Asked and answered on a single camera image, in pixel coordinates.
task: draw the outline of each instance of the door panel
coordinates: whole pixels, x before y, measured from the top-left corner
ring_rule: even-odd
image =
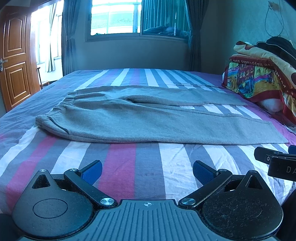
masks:
[[[34,38],[30,31],[31,12],[25,7],[14,7],[13,11],[5,7],[3,12],[5,16],[0,18],[0,43],[3,43],[0,58],[8,62],[3,63],[0,86],[5,108],[10,111],[39,91],[40,87],[36,56],[31,51],[31,48],[35,49],[33,41],[30,41],[31,36]]]

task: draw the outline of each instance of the door handle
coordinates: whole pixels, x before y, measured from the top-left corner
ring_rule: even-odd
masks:
[[[8,62],[8,60],[7,59],[3,60],[0,58],[0,72],[2,72],[4,70],[3,63],[5,63],[5,62]]]

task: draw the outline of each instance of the striped bedsheet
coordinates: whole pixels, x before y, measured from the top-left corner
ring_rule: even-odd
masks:
[[[233,174],[245,174],[250,169],[259,171],[282,204],[295,190],[295,183],[267,175],[268,166],[254,159],[254,149],[258,145],[85,143],[58,138],[34,126],[37,115],[48,112],[68,92],[77,89],[102,85],[148,85],[228,92],[220,87],[221,82],[219,75],[198,72],[112,69],[76,71],[44,88],[0,119],[0,212],[11,213],[28,182],[39,169],[48,169],[50,173],[58,174],[70,168],[82,168],[97,159],[103,164],[103,174],[94,186],[117,201],[175,199],[178,202],[202,186],[192,173],[195,160],[201,160],[212,168],[225,168]],[[231,112],[272,121],[289,140],[289,144],[296,143],[294,134],[255,104],[244,101],[248,106],[208,104],[186,108],[223,114]],[[261,146],[285,153],[288,150],[288,146],[283,144]]]

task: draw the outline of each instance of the metal bolt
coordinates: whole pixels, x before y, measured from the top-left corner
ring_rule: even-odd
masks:
[[[193,198],[186,197],[181,200],[181,203],[186,206],[192,206],[195,204],[195,200]]]
[[[105,197],[101,199],[100,203],[105,206],[111,206],[115,203],[115,200],[113,198]]]

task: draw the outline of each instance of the pillow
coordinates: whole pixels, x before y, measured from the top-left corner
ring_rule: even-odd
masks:
[[[271,114],[282,111],[284,108],[284,105],[280,99],[266,99],[257,102],[257,104]]]

